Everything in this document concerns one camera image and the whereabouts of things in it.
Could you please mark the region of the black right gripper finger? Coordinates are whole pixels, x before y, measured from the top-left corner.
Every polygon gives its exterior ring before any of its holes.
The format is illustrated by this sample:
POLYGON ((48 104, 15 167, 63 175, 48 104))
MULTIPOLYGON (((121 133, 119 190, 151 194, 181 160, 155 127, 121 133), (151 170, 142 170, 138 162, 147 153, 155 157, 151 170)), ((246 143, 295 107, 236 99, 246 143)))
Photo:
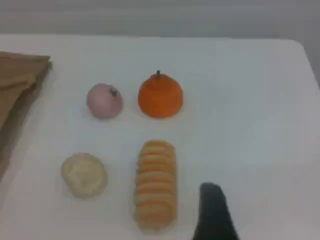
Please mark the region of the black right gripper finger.
POLYGON ((239 240, 221 187, 204 182, 199 188, 198 221, 194 240, 239 240))

